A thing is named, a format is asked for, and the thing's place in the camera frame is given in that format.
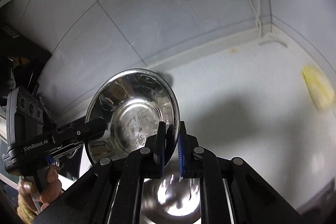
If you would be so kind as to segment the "left hand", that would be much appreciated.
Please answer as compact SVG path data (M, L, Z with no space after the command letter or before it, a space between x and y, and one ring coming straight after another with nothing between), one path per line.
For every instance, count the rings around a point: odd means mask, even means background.
M18 193L23 199L23 203L32 210L34 213L39 213L33 202L33 195L39 195L39 202L41 210L45 209L49 204L62 194L62 183L59 180L57 169L54 166L49 166L46 173L47 187L44 191L40 192L34 182L26 179L20 179L18 182Z

